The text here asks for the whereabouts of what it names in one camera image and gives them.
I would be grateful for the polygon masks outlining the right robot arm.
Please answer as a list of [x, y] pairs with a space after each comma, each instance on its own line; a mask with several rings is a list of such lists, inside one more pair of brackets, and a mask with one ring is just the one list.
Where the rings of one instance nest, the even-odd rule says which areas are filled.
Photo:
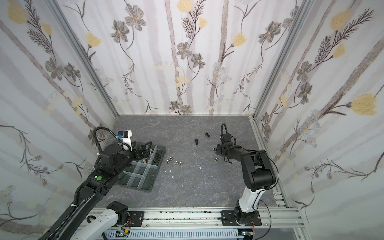
[[235, 160], [241, 163], [245, 190], [237, 201], [234, 215], [239, 225], [255, 224], [257, 205], [262, 195], [278, 182], [277, 172], [265, 150], [248, 150], [235, 144], [235, 138], [229, 134], [220, 134], [220, 143], [216, 155], [226, 162]]

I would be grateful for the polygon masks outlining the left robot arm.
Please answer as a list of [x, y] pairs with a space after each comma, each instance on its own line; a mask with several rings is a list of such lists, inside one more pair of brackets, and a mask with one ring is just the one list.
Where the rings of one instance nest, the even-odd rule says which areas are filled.
[[70, 240], [91, 210], [105, 197], [112, 187], [123, 178], [126, 168], [139, 159], [148, 158], [152, 142], [111, 144], [99, 152], [93, 172], [79, 185], [70, 206], [59, 219], [40, 237], [41, 240]]

